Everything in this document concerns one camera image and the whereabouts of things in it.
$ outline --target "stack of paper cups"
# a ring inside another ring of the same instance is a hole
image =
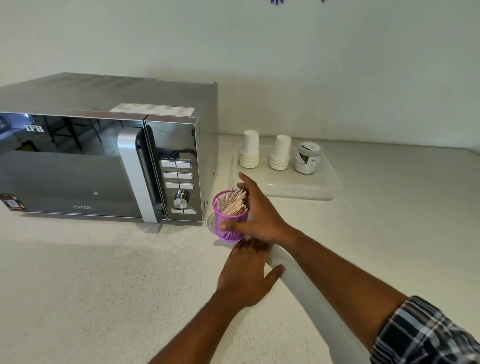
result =
[[[243,142],[240,148],[240,165],[244,168],[257,167],[259,155],[258,132],[255,130],[244,131]]]
[[[278,135],[268,164],[275,170],[285,170],[290,160],[290,145],[292,138],[288,135]]]

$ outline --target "microwave dial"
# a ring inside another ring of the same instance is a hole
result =
[[[190,202],[190,193],[187,190],[179,190],[173,197],[173,205],[176,208],[186,208]]]

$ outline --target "microwave handle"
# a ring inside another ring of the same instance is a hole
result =
[[[139,138],[142,136],[142,128],[126,128],[119,134],[117,146],[143,220],[149,223],[158,223],[146,182],[145,173],[147,171],[142,168],[137,148]]]

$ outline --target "white countertop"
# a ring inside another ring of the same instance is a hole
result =
[[[212,195],[238,137],[220,138]],[[322,142],[333,201],[272,198],[285,220],[480,338],[480,157]],[[26,217],[0,206],[0,362],[146,363],[213,293],[229,249],[202,227]],[[366,352],[289,257],[213,363],[363,363]]]

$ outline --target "white wall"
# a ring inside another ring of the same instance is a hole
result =
[[[4,0],[0,85],[62,71],[218,81],[221,131],[480,141],[478,0]]]

